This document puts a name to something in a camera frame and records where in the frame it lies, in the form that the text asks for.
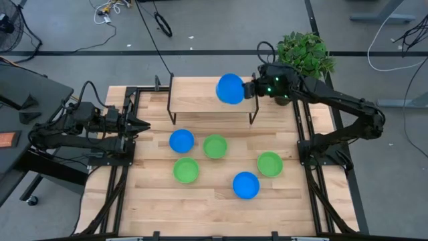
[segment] wooden table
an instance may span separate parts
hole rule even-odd
[[[122,106],[125,88],[111,86],[106,104]],[[154,231],[160,231],[161,236],[270,236],[271,231],[278,231],[280,236],[315,235],[306,176],[298,161],[298,132],[291,104],[278,106],[271,98],[260,98],[257,121],[252,125],[244,114],[191,112],[182,113],[173,125],[167,112],[167,96],[167,92],[143,92],[140,96],[137,117],[151,123],[151,130],[141,133],[136,140],[120,236],[152,236]],[[310,108],[315,132],[333,131],[328,107],[315,104]],[[181,128],[189,129],[195,136],[193,149],[182,155],[169,147],[171,133]],[[227,139],[229,149],[224,158],[212,160],[203,154],[203,140],[210,134]],[[264,177],[257,170],[257,156],[264,151],[275,151],[283,159],[284,170],[279,177]],[[174,162],[184,156],[199,163],[199,177],[191,184],[178,183],[172,174]],[[330,202],[346,223],[357,230],[343,170],[339,166],[322,168]],[[259,177],[261,189],[252,200],[239,199],[231,188],[232,179],[241,171]],[[101,167],[90,176],[77,232],[102,207],[109,174],[110,167]],[[321,205],[319,208],[326,231],[324,212]],[[111,214],[108,231],[114,211]]]

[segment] table leg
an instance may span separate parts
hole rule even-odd
[[[394,12],[404,0],[390,0],[380,13],[355,13],[350,16],[351,21],[363,21],[368,23],[383,23],[385,19]],[[413,15],[392,14],[387,23],[403,24],[415,20]]]
[[[78,171],[66,165],[61,165],[55,161],[49,160],[47,157],[42,157],[29,151],[22,156],[15,168],[34,171],[79,185],[85,185],[86,178],[88,176],[87,173]]]
[[[27,201],[31,197],[31,195],[33,194],[33,191],[38,187],[40,181],[42,181],[42,180],[43,180],[43,177],[40,175],[40,173],[38,173],[35,176],[35,178],[33,179],[33,181],[31,182],[31,184],[27,187],[27,189],[21,195],[19,200]]]

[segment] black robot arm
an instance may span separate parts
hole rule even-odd
[[[114,106],[109,106],[104,116],[91,102],[71,104],[66,110],[64,115],[52,123],[34,125],[29,133],[29,140],[34,147],[43,151],[58,147],[79,147],[102,153],[101,158],[121,160],[133,154],[135,136],[150,128],[149,123],[137,119],[130,112],[119,113]],[[80,136],[84,130],[86,136]],[[103,133],[103,137],[89,138],[89,132]],[[106,133],[117,135],[106,137]]]
[[[292,67],[279,62],[261,65],[258,70],[260,77],[243,86],[245,98],[255,95],[285,96],[312,104],[326,104],[358,117],[353,124],[343,129],[326,135],[315,134],[309,143],[300,147],[305,156],[313,156],[318,161],[327,157],[343,165],[343,157],[334,157],[336,154],[333,150],[333,153],[328,153],[331,146],[357,138],[376,139],[382,135],[385,116],[372,102],[335,91],[323,81],[303,76]]]

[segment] green leaves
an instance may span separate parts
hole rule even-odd
[[[334,71],[334,60],[327,54],[324,42],[313,33],[285,35],[278,42],[280,61],[290,64],[302,74],[315,78],[322,73]]]

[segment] desk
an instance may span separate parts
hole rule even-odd
[[[19,122],[20,111],[8,106],[0,108],[0,131],[21,131],[16,147],[0,149],[0,206],[29,170],[83,185],[86,173],[28,151],[31,144],[27,134],[33,125],[52,120],[61,109],[61,100],[68,100],[73,89],[39,74],[5,64],[0,64],[0,75],[0,89],[2,84],[17,82],[38,101],[37,106],[30,106],[21,112],[41,113],[28,125],[24,125]]]
[[[106,104],[122,106],[125,90],[125,86],[109,87]],[[167,98],[167,92],[140,95],[137,117],[151,123],[151,130],[136,139],[119,236],[152,236],[154,231],[160,231],[161,236],[271,236],[271,231],[278,231],[280,236],[315,235],[305,171],[298,161],[299,136],[291,104],[278,106],[271,98],[260,98],[258,120],[252,125],[245,115],[236,113],[183,113],[173,125]],[[310,108],[315,131],[333,131],[328,107],[315,104]],[[184,155],[174,153],[168,144],[170,134],[181,128],[195,136],[195,146]],[[224,158],[212,160],[203,154],[203,140],[210,134],[227,139],[229,149]],[[284,161],[279,177],[264,177],[257,170],[257,156],[268,150],[277,152]],[[176,182],[172,174],[174,162],[184,156],[194,157],[200,167],[197,180],[187,185]],[[261,190],[253,200],[239,199],[231,189],[231,181],[240,171],[259,177]],[[330,202],[357,230],[343,170],[323,166],[323,171]],[[101,167],[89,177],[76,232],[86,228],[104,204],[109,173],[110,167]],[[111,231],[113,216],[109,216],[107,231]],[[320,216],[326,230],[323,211]]]

